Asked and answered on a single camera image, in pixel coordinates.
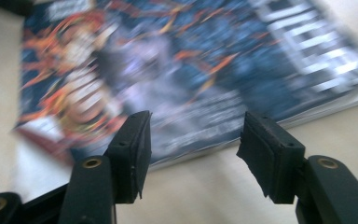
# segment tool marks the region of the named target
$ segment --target magazine cover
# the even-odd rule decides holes
[[[58,160],[102,154],[153,113],[152,164],[358,89],[358,48],[311,1],[66,0],[24,22],[16,130]]]

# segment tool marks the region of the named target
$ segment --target magazine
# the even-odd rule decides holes
[[[235,141],[247,110],[289,122],[358,91],[358,47],[310,0],[44,3],[21,59],[16,130],[67,163],[143,110],[156,165]]]

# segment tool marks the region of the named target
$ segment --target clamp jaw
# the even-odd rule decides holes
[[[293,203],[301,224],[358,223],[358,181],[340,161],[304,158],[305,147],[267,117],[245,114],[237,155],[274,203]]]
[[[102,156],[77,161],[67,185],[23,204],[0,193],[0,224],[117,223],[116,203],[142,196],[151,157],[148,111],[127,118]]]

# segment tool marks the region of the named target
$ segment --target table surface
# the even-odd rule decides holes
[[[358,0],[322,4],[358,39]],[[22,18],[0,10],[0,192],[13,190],[18,165],[19,139],[12,128],[18,116],[21,23]],[[307,147],[307,157],[336,158],[358,178],[358,106],[288,131]],[[117,206],[118,222],[296,223],[294,206],[264,198],[236,151],[227,148],[151,172],[144,198]]]

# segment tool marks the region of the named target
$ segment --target colorful magazine cover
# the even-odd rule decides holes
[[[17,131],[57,159],[102,154],[149,110],[152,164],[358,89],[358,48],[311,1],[66,0],[24,22]]]

